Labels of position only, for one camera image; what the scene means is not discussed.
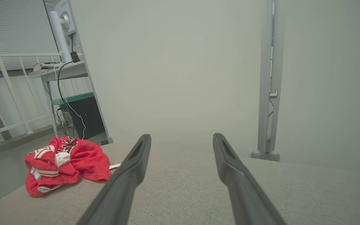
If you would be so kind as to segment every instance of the teal object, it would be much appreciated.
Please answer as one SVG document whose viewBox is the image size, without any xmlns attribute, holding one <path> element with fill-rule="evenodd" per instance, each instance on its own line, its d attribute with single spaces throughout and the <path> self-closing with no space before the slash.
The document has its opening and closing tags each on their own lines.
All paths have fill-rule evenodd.
<svg viewBox="0 0 360 225">
<path fill-rule="evenodd" d="M 81 99 L 91 98 L 91 97 L 94 97 L 93 92 L 70 96 L 70 97 L 67 97 L 66 100 L 67 100 L 67 102 L 71 103 L 71 102 L 74 102 L 74 101 L 79 101 Z M 66 103 L 66 101 L 63 101 L 63 99 L 61 99 L 61 98 L 52 100 L 53 105 L 61 105 L 61 104 L 65 104 L 65 103 Z"/>
</svg>

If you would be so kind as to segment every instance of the white desk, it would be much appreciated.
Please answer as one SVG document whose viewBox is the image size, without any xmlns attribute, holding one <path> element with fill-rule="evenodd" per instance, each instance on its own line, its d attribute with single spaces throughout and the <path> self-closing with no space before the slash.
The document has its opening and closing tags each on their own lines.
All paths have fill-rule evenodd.
<svg viewBox="0 0 360 225">
<path fill-rule="evenodd" d="M 55 72 L 53 69 L 43 69 L 43 70 L 37 70 L 34 72 L 29 73 L 30 78 L 37 78 L 41 77 L 41 80 L 43 82 L 44 87 L 47 87 L 49 92 L 44 89 L 45 98 L 47 100 L 48 105 L 48 111 L 50 112 L 50 119 L 52 126 L 54 127 L 54 133 L 56 134 L 57 128 L 56 128 L 56 121 L 54 117 L 54 107 L 52 105 L 52 96 L 51 96 L 51 88 L 50 88 L 50 82 L 56 81 Z M 65 65 L 64 68 L 62 68 L 59 76 L 59 80 L 65 80 L 65 79 L 72 79 L 72 78 L 78 78 L 78 77 L 88 77 L 86 65 L 84 64 L 84 61 L 74 62 Z"/>
</svg>

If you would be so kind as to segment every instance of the crumpled red clothing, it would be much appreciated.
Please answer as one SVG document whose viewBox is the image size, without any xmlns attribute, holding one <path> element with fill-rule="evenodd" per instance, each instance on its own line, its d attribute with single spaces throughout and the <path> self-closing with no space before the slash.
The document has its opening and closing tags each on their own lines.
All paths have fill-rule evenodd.
<svg viewBox="0 0 360 225">
<path fill-rule="evenodd" d="M 64 184 L 73 184 L 82 177 L 106 182 L 111 176 L 109 159 L 101 147 L 87 140 L 54 137 L 46 147 L 25 157 L 29 169 L 27 192 L 42 197 Z"/>
</svg>

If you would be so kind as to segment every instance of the white cable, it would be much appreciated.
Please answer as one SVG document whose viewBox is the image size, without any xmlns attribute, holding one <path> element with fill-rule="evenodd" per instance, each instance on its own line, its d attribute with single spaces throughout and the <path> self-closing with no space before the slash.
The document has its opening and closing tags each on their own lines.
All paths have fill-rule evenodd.
<svg viewBox="0 0 360 225">
<path fill-rule="evenodd" d="M 56 79 L 56 81 L 58 81 L 58 75 L 56 74 L 55 68 L 56 68 L 56 67 L 54 67 L 55 79 Z M 81 139 L 84 139 L 84 136 L 85 136 L 84 131 L 86 130 L 86 125 L 84 124 L 83 117 L 79 116 L 79 114 L 77 114 L 77 112 L 70 106 L 70 104 L 69 104 L 68 100 L 66 99 L 65 95 L 63 94 L 63 92 L 62 92 L 61 94 L 62 94 L 62 97 L 65 99 L 65 100 L 63 101 L 63 103 L 65 103 L 65 101 L 66 101 L 67 106 L 81 119 L 81 123 L 82 123 L 83 126 L 84 126 L 84 129 L 83 129 L 83 137 L 82 137 Z"/>
</svg>

